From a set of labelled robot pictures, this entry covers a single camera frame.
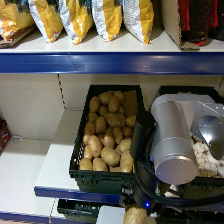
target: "white shelf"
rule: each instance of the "white shelf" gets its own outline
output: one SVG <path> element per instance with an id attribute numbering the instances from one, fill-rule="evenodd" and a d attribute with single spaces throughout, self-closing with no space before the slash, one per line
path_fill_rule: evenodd
<path id="1" fill-rule="evenodd" d="M 0 219 L 46 222 L 53 198 L 37 198 L 35 181 L 50 141 L 24 139 L 9 142 L 0 156 Z"/>
<path id="2" fill-rule="evenodd" d="M 82 111 L 65 110 L 36 181 L 36 188 L 77 190 L 69 165 Z"/>
<path id="3" fill-rule="evenodd" d="M 41 197 L 118 203 L 119 195 L 80 191 L 75 179 L 69 176 L 69 165 L 81 115 L 82 111 L 64 111 L 36 181 L 35 194 Z"/>
<path id="4" fill-rule="evenodd" d="M 152 44 L 146 45 L 133 37 L 123 26 L 117 37 L 105 42 L 93 27 L 82 43 L 75 45 L 63 30 L 59 39 L 46 43 L 38 29 L 28 34 L 12 48 L 0 49 L 0 53 L 52 53 L 52 52 L 180 52 L 177 45 L 160 27 L 153 28 Z M 222 41 L 208 38 L 201 52 L 223 52 Z"/>

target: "red package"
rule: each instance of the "red package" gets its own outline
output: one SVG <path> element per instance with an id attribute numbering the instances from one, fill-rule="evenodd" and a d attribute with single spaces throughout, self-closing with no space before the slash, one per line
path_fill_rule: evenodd
<path id="1" fill-rule="evenodd" d="M 178 5 L 181 31 L 189 31 L 189 0 L 178 0 Z"/>
<path id="2" fill-rule="evenodd" d="M 219 25 L 218 22 L 218 0 L 212 0 L 211 4 L 211 11 L 210 11 L 210 20 L 209 20 L 209 27 L 217 27 Z"/>
<path id="3" fill-rule="evenodd" d="M 6 121 L 0 119 L 0 152 L 5 148 L 10 138 L 11 136 Z"/>

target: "crate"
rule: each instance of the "crate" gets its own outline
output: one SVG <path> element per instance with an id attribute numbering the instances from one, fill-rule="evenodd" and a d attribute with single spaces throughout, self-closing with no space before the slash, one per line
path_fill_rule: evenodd
<path id="1" fill-rule="evenodd" d="M 193 212 L 195 221 L 184 212 L 179 213 L 173 209 L 165 209 L 162 214 L 157 214 L 156 224 L 223 224 L 224 214 L 214 212 Z"/>
<path id="2" fill-rule="evenodd" d="M 103 205 L 109 204 L 59 199 L 57 211 L 69 221 L 96 223 L 99 210 Z"/>
<path id="3" fill-rule="evenodd" d="M 191 93 L 208 95 L 216 103 L 224 104 L 224 99 L 213 87 L 202 86 L 161 86 L 159 95 Z M 224 194 L 224 179 L 210 177 L 196 177 L 187 184 L 179 186 L 180 196 L 185 199 L 202 199 Z"/>
<path id="4" fill-rule="evenodd" d="M 91 85 L 86 97 L 86 102 L 80 121 L 77 138 L 73 154 L 70 161 L 69 174 L 75 178 L 80 191 L 91 193 L 120 194 L 121 186 L 130 189 L 134 183 L 135 175 L 133 173 L 121 172 L 97 172 L 78 170 L 78 163 L 83 153 L 83 130 L 86 125 L 86 117 L 89 110 L 89 101 L 93 96 L 98 96 L 107 91 L 136 91 L 138 110 L 144 111 L 143 97 L 140 86 L 137 85 Z"/>

